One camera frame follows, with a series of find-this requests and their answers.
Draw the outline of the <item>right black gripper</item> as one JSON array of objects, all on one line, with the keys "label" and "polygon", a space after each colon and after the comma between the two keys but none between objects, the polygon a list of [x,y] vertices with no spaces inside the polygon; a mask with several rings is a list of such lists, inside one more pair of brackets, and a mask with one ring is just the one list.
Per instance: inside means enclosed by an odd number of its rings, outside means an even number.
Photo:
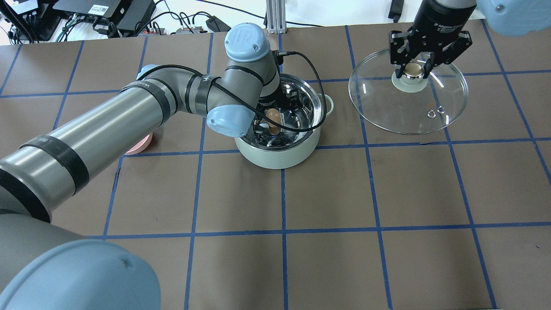
[{"label": "right black gripper", "polygon": [[473,41],[470,32],[463,30],[477,6],[474,0],[424,0],[412,26],[405,32],[390,31],[389,55],[396,78],[420,54],[428,59],[423,66],[422,79],[428,79],[439,65],[450,65],[464,53]]}]

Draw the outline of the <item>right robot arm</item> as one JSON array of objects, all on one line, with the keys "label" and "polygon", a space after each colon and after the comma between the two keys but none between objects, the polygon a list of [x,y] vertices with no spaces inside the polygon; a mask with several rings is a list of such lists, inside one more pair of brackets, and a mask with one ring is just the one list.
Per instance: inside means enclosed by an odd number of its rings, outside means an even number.
[{"label": "right robot arm", "polygon": [[453,63],[473,43],[463,28],[476,9],[494,31],[508,37],[541,31],[551,24],[548,0],[424,0],[406,32],[389,33],[390,62],[396,67],[394,78],[402,78],[407,65],[421,53],[429,55],[421,68],[422,79],[435,67]]}]

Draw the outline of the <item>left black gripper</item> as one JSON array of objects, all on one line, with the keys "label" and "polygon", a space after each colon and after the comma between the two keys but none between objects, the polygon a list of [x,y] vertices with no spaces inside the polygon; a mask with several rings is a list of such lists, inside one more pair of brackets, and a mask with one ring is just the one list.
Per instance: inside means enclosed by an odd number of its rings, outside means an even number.
[{"label": "left black gripper", "polygon": [[[305,129],[305,112],[297,87],[281,83],[272,94],[261,97],[257,110],[266,111],[270,108],[289,113],[289,127]],[[255,118],[252,122],[252,135],[254,137],[269,137],[269,122],[263,118]]]}]

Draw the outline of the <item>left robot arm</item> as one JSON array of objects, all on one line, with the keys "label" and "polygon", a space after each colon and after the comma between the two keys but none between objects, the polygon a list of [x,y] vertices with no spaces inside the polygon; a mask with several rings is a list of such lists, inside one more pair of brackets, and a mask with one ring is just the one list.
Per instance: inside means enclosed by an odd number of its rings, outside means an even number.
[{"label": "left robot arm", "polygon": [[259,103],[277,92],[287,53],[271,49],[256,24],[224,39],[222,77],[184,65],[146,65],[113,98],[1,159],[3,310],[159,310],[157,274],[117,244],[51,224],[53,210],[84,189],[177,112],[205,117],[240,138]]}]

